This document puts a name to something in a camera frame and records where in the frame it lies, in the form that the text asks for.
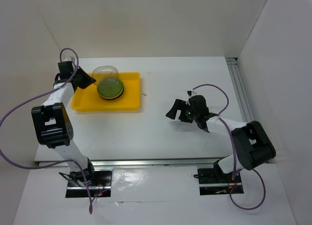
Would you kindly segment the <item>clear glass plate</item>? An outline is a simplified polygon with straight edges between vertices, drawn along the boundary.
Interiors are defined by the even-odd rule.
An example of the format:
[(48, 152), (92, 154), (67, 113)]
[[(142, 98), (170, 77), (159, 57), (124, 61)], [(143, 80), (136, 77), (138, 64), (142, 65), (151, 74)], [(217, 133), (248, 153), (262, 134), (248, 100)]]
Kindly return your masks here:
[(115, 92), (117, 92), (117, 91), (120, 91), (120, 90), (122, 90), (122, 89), (124, 89), (124, 85), (123, 85), (123, 83), (122, 83), (122, 81), (120, 81), (119, 79), (114, 83), (114, 84), (111, 84), (111, 85), (105, 85), (104, 84), (104, 81), (103, 82), (101, 82), (98, 86), (97, 86), (97, 91), (98, 90), (108, 90), (108, 91), (115, 91)]
[(98, 86), (103, 81), (105, 85), (111, 85), (119, 79), (119, 72), (113, 66), (101, 66), (92, 72), (92, 78), (96, 80), (94, 82), (96, 86)]

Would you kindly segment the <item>black plate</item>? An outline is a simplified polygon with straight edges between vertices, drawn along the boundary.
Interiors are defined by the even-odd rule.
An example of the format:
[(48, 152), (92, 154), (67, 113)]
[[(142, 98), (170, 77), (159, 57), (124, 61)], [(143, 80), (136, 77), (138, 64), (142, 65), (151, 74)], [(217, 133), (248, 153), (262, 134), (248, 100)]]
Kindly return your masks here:
[(102, 99), (106, 100), (106, 101), (114, 101), (114, 100), (119, 99), (124, 94), (124, 91), (125, 91), (125, 89), (123, 89), (117, 96), (112, 97), (112, 98), (104, 97), (104, 96), (101, 96), (101, 95), (100, 95), (100, 97)]

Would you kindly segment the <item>green plate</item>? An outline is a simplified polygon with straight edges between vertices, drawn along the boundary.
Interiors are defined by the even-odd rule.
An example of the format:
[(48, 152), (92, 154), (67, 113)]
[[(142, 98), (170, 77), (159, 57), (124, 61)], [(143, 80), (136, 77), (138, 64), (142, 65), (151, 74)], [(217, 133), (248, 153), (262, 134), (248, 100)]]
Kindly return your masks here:
[(99, 95), (101, 95), (101, 96), (104, 96), (104, 97), (108, 97), (108, 98), (112, 98), (112, 97), (115, 97), (115, 96), (117, 96), (122, 90), (120, 90), (120, 91), (117, 91), (117, 92), (115, 92), (115, 91), (108, 91), (108, 90), (98, 90), (97, 92), (98, 92), (98, 94)]

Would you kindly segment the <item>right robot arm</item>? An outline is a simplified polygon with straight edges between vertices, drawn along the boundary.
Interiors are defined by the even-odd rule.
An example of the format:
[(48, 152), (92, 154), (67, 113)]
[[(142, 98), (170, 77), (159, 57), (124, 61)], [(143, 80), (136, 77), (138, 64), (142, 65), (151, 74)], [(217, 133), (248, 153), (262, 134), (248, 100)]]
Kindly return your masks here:
[(213, 177), (224, 182), (230, 173), (240, 170), (253, 170), (276, 157), (276, 150), (258, 121), (237, 122), (220, 117), (209, 111), (202, 95), (194, 95), (187, 101), (176, 99), (166, 117), (185, 123), (195, 122), (197, 127), (207, 133), (229, 137), (234, 153), (214, 163)]

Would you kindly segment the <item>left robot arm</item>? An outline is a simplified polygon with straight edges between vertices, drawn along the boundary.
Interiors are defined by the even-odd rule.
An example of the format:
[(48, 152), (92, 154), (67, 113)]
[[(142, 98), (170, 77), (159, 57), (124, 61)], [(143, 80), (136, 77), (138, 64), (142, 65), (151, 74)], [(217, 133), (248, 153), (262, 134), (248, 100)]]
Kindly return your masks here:
[(55, 77), (52, 93), (41, 105), (33, 107), (31, 115), (39, 144), (55, 150), (67, 160), (69, 180), (92, 185), (96, 181), (94, 167), (75, 144), (74, 129), (66, 112), (66, 106), (77, 88), (85, 89), (96, 80), (81, 67), (74, 68), (72, 61), (58, 63), (59, 73)]

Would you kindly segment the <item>yellow plastic bin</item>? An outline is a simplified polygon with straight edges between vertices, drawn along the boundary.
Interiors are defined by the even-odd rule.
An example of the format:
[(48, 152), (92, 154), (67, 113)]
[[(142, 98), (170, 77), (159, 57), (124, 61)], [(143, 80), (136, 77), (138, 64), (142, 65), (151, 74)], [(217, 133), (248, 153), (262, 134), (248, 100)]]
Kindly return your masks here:
[(77, 88), (73, 95), (71, 108), (79, 112), (136, 111), (140, 107), (140, 74), (122, 72), (119, 74), (124, 84), (124, 92), (116, 100), (105, 100), (92, 84), (85, 89)]

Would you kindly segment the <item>aluminium rail front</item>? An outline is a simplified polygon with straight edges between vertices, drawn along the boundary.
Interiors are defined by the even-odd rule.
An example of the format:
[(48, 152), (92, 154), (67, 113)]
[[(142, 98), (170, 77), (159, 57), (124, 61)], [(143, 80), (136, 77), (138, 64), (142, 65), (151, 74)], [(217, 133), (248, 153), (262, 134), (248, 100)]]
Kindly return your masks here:
[(213, 165), (221, 158), (182, 158), (182, 159), (138, 159), (138, 160), (107, 160), (91, 161), (94, 168), (109, 167), (158, 167), (158, 166), (187, 166)]

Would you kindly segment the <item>aluminium rail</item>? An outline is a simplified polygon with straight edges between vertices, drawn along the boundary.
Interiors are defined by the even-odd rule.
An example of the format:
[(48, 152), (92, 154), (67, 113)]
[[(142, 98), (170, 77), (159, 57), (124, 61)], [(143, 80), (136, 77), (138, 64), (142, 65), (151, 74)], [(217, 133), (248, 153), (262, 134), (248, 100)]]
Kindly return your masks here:
[(237, 58), (225, 58), (225, 60), (234, 86), (234, 91), (238, 100), (238, 105), (242, 118), (245, 122), (249, 123), (254, 120), (254, 116), (237, 65)]
[(187, 166), (213, 165), (221, 158), (182, 158), (182, 159), (138, 159), (138, 160), (107, 160), (91, 161), (94, 168), (109, 167), (158, 167), (158, 166)]

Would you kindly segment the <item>aluminium rail right side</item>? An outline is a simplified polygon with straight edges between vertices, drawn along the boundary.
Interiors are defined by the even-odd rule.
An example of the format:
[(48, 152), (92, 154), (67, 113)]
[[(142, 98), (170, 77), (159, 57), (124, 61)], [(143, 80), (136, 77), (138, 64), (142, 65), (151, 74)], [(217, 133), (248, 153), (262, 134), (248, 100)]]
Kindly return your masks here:
[(245, 122), (249, 123), (254, 120), (254, 116), (237, 65), (237, 58), (225, 58), (225, 60), (234, 86), (234, 91), (238, 100), (238, 105), (242, 118)]

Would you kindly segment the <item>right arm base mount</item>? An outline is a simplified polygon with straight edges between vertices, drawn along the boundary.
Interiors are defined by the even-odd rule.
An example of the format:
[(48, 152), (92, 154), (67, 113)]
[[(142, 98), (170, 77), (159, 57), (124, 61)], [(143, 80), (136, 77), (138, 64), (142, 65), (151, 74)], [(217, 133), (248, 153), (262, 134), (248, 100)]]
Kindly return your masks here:
[(223, 174), (215, 168), (199, 168), (193, 175), (199, 183), (199, 192), (204, 195), (225, 195), (232, 191), (233, 194), (243, 194), (244, 189), (240, 175), (232, 179), (232, 173)]

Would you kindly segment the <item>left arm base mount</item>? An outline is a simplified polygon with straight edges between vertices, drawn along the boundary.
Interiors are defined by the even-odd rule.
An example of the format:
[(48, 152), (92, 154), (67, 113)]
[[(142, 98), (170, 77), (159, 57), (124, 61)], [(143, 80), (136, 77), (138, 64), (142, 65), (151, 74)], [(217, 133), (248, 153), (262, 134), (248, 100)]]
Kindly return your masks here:
[[(112, 170), (97, 170), (94, 179), (88, 182), (91, 197), (111, 197)], [(66, 198), (87, 198), (87, 190), (84, 182), (74, 181), (69, 175), (59, 172), (59, 175), (67, 180)]]

